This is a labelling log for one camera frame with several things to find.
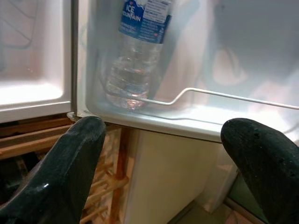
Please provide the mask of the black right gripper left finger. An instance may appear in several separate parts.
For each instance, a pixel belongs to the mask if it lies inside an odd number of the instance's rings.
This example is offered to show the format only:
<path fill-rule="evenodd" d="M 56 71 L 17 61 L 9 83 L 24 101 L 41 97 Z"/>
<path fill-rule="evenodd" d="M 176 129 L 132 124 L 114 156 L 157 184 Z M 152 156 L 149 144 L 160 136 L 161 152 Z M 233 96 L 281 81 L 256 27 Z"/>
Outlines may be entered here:
<path fill-rule="evenodd" d="M 2 224 L 78 224 L 103 149 L 106 125 L 79 119 L 0 209 Z"/>

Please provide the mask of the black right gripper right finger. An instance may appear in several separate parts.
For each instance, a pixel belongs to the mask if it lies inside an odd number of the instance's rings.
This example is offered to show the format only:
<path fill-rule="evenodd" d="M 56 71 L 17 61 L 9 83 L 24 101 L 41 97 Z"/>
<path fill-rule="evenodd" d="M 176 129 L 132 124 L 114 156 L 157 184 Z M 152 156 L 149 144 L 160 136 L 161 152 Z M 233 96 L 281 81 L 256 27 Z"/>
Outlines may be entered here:
<path fill-rule="evenodd" d="M 251 119 L 221 128 L 222 144 L 270 224 L 299 222 L 299 147 L 282 132 Z"/>

